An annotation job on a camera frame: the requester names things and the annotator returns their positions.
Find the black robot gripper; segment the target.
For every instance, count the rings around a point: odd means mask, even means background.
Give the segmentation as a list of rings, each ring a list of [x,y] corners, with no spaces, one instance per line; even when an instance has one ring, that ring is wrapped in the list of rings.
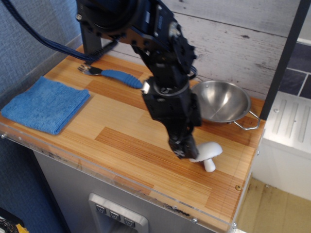
[[[202,118],[198,97],[190,93],[189,82],[177,88],[160,87],[150,77],[144,81],[142,97],[151,118],[166,127],[174,154],[180,159],[196,159],[199,152],[192,130],[193,125],[202,125]]]

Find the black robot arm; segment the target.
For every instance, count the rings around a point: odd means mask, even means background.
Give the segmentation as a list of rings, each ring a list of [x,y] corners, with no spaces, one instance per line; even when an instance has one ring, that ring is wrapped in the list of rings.
[[[197,96],[194,47],[170,9],[159,0],[79,0],[81,27],[99,38],[129,44],[151,71],[142,97],[153,120],[162,123],[179,158],[198,156],[193,128],[202,123]]]

